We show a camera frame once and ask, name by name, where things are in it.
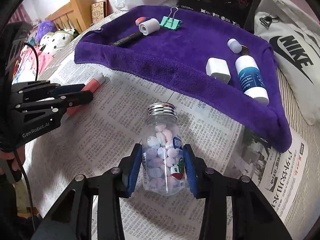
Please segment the wooden bed frame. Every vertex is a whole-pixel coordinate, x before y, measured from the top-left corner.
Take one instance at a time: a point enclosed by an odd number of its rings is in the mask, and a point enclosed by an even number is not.
[[[73,29],[82,33],[92,24],[91,5],[93,0],[70,0],[46,20],[55,23],[58,29]]]

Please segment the barcode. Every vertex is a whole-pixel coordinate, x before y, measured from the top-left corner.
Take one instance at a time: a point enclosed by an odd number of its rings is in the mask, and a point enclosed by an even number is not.
[[[142,157],[142,167],[143,167],[143,184],[147,184],[147,158],[146,153],[143,154]]]

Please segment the purple plush toy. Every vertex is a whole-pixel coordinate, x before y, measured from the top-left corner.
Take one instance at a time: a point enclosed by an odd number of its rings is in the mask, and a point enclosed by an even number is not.
[[[54,25],[54,23],[50,20],[45,20],[38,26],[38,32],[36,34],[35,40],[36,43],[40,43],[43,36],[45,36],[47,33],[52,32],[55,33],[57,31],[57,27]]]

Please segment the silver metal lid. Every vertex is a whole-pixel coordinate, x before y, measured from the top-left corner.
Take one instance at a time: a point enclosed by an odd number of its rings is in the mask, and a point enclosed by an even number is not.
[[[177,119],[175,109],[176,107],[173,104],[170,104],[167,102],[153,103],[148,107],[147,119],[151,116],[160,115],[160,114],[167,114]]]

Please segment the human hand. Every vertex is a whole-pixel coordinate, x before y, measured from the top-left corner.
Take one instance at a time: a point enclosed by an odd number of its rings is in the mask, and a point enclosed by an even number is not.
[[[24,164],[24,161],[26,160],[24,145],[21,146],[20,148],[18,148],[17,152],[18,152],[21,163]],[[12,162],[12,166],[11,166],[12,170],[17,171],[20,169],[18,162],[17,162],[16,158],[14,157],[13,152],[4,153],[3,151],[0,150],[0,159],[5,159],[5,160],[13,160],[14,159],[14,161]],[[3,174],[4,174],[4,171],[2,168],[0,168],[0,175],[3,175]]]

